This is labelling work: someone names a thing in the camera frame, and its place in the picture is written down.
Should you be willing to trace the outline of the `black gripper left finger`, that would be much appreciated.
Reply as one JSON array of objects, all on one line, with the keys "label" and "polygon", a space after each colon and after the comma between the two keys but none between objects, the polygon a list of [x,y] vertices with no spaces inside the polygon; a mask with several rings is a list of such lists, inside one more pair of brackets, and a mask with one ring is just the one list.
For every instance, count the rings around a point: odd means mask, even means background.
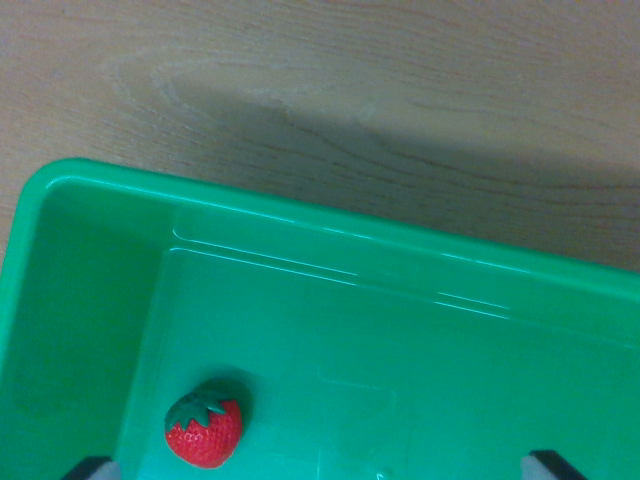
[{"label": "black gripper left finger", "polygon": [[107,456],[86,457],[61,480],[120,480],[120,465]]}]

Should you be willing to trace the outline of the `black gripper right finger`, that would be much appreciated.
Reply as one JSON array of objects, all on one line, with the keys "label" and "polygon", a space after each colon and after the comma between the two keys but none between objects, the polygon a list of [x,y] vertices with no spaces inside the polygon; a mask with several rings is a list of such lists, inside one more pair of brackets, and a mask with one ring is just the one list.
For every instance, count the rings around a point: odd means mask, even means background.
[{"label": "black gripper right finger", "polygon": [[554,450],[532,450],[520,462],[521,480],[586,480]]}]

